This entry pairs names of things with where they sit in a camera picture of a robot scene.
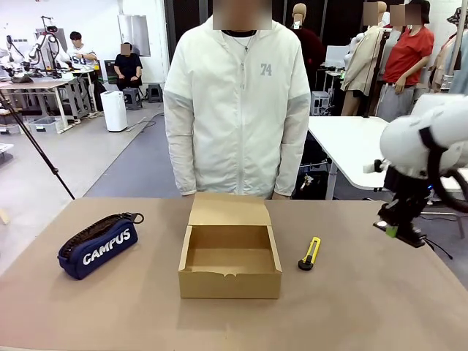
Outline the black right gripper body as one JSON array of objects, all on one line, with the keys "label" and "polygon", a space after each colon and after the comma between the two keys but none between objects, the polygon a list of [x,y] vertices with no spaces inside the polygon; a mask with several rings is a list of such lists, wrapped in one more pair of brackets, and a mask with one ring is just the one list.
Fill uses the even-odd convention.
[{"label": "black right gripper body", "polygon": [[383,205],[383,219],[414,219],[418,217],[429,199],[429,181],[413,178],[389,166],[384,188],[393,193],[393,199]]}]

